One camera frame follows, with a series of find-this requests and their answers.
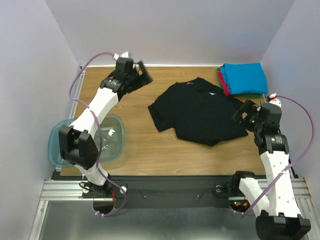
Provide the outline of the black t-shirt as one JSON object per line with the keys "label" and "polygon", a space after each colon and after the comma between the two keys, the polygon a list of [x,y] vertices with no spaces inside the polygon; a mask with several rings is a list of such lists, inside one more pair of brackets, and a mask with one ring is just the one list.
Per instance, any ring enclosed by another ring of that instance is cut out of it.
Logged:
{"label": "black t-shirt", "polygon": [[176,82],[148,106],[159,132],[173,128],[176,137],[207,146],[246,137],[247,130],[233,120],[242,101],[203,78]]}

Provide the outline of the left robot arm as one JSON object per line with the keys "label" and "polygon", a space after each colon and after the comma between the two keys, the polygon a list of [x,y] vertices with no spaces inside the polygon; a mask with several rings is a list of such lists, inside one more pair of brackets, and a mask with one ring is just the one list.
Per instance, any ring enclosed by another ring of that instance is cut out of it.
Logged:
{"label": "left robot arm", "polygon": [[96,95],[82,114],[69,126],[59,129],[60,156],[87,178],[88,182],[81,185],[83,190],[100,197],[111,193],[111,178],[100,165],[102,147],[96,145],[95,134],[102,132],[102,121],[123,96],[152,81],[142,61],[120,57],[115,69],[101,81]]}

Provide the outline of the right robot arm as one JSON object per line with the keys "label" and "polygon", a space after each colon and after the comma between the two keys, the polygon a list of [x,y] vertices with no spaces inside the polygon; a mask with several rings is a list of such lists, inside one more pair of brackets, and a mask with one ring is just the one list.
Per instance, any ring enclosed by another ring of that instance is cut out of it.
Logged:
{"label": "right robot arm", "polygon": [[303,218],[296,203],[289,169],[289,143],[280,132],[281,102],[270,95],[260,105],[247,99],[233,119],[254,135],[263,163],[267,187],[262,189],[253,172],[236,171],[230,182],[231,192],[244,195],[253,212],[255,229],[261,240],[300,240],[310,230],[311,222]]}

